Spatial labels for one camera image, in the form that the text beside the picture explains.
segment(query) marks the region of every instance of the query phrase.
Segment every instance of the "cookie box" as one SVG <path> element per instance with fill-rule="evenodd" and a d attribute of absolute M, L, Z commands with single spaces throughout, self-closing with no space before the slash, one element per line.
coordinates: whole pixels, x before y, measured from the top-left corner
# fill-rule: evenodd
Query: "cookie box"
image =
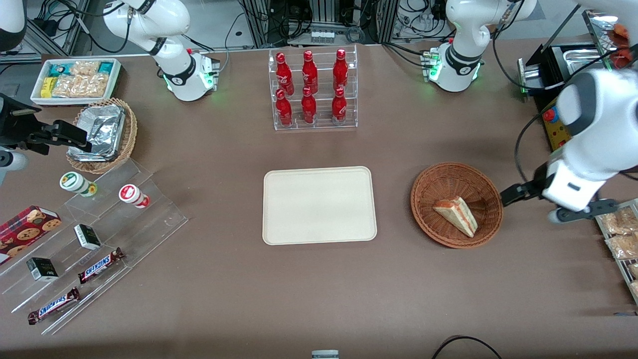
<path fill-rule="evenodd" d="M 62 223 L 57 213 L 30 206 L 0 225 L 0 265 Z"/>

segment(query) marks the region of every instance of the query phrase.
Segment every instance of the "red coca-cola bottle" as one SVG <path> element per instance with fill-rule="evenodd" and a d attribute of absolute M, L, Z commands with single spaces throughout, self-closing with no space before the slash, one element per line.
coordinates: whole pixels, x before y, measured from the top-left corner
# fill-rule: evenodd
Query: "red coca-cola bottle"
<path fill-rule="evenodd" d="M 304 67 L 301 69 L 304 76 L 304 86 L 308 86 L 312 94 L 319 91 L 319 78 L 317 75 L 317 65 L 313 60 L 313 52 L 304 51 Z"/>
<path fill-rule="evenodd" d="M 337 126 L 343 125 L 346 121 L 346 99 L 343 97 L 343 88 L 338 88 L 334 92 L 332 99 L 332 123 Z"/>
<path fill-rule="evenodd" d="M 304 110 L 304 121 L 312 125 L 317 117 L 317 102 L 309 86 L 304 87 L 304 98 L 301 99 L 301 107 Z"/>
<path fill-rule="evenodd" d="M 336 91 L 338 88 L 346 88 L 348 84 L 348 63 L 346 62 L 346 51 L 337 50 L 337 61 L 332 68 L 332 87 Z"/>
<path fill-rule="evenodd" d="M 290 71 L 290 66 L 286 64 L 286 56 L 279 52 L 276 59 L 279 88 L 285 91 L 286 96 L 292 96 L 295 93 L 295 86 L 292 84 L 292 71 Z"/>
<path fill-rule="evenodd" d="M 288 99 L 286 99 L 286 93 L 282 89 L 277 89 L 275 95 L 277 96 L 275 107 L 277 107 L 277 115 L 279 116 L 281 126 L 292 126 L 292 107 Z"/>

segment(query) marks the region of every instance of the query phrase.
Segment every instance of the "snickers wrapper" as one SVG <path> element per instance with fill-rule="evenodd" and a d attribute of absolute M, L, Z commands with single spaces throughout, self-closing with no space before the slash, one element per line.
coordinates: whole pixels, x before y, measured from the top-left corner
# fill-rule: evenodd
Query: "snickers wrapper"
<path fill-rule="evenodd" d="M 118 247 L 113 252 L 109 253 L 108 256 L 100 259 L 99 262 L 90 266 L 89 269 L 78 274 L 78 277 L 80 278 L 80 284 L 86 283 L 91 278 L 95 277 L 97 274 L 113 265 L 113 263 L 115 263 L 122 257 L 124 257 L 124 253 L 122 253 L 122 250 Z"/>
<path fill-rule="evenodd" d="M 35 323 L 44 319 L 47 315 L 57 312 L 65 305 L 79 301 L 80 300 L 80 291 L 76 287 L 73 287 L 69 293 L 61 296 L 60 298 L 52 301 L 46 307 L 40 308 L 40 310 L 35 310 L 29 313 L 29 325 L 34 325 Z"/>

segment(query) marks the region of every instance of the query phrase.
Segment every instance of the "tabletop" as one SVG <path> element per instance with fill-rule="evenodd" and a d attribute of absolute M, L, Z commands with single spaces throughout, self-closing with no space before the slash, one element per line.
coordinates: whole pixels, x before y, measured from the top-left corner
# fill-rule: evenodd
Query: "tabletop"
<path fill-rule="evenodd" d="M 499 42 L 506 68 L 514 73 L 540 42 Z M 191 103 L 166 89 L 151 57 L 121 57 L 116 95 L 138 120 L 132 157 L 190 221 L 53 336 L 0 299 L 2 357 L 307 358 L 338 349 L 344 359 L 423 358 L 465 334 L 504 358 L 635 358 L 638 319 L 612 316 L 635 304 L 592 221 L 552 225 L 551 203 L 520 202 L 505 209 L 490 242 L 457 250 L 430 240 L 412 217 L 412 183 L 438 162 L 472 165 L 501 190 L 520 181 L 514 142 L 535 106 L 491 51 L 462 93 L 424 83 L 418 67 L 379 45 L 357 51 L 359 127 L 320 133 L 274 131 L 267 50 L 232 52 L 219 89 Z M 71 121 L 77 112 L 38 117 Z M 65 151 L 28 153 L 29 167 L 7 175 L 2 222 L 70 198 L 57 185 L 71 169 Z M 548 154 L 541 126 L 532 126 L 523 167 L 531 174 Z M 374 240 L 263 242 L 267 172 L 354 165 L 372 173 Z M 624 201 L 638 187 L 617 177 L 602 195 Z"/>

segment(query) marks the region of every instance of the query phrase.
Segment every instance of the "sandwich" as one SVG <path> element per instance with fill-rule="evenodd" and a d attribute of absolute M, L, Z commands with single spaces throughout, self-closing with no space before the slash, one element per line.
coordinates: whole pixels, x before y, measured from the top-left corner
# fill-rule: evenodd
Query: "sandwich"
<path fill-rule="evenodd" d="M 457 227 L 459 231 L 468 237 L 474 237 L 474 233 L 476 233 L 479 225 L 463 198 L 444 199 L 436 202 L 433 208 L 438 214 L 447 219 L 448 222 L 454 224 L 454 227 Z"/>

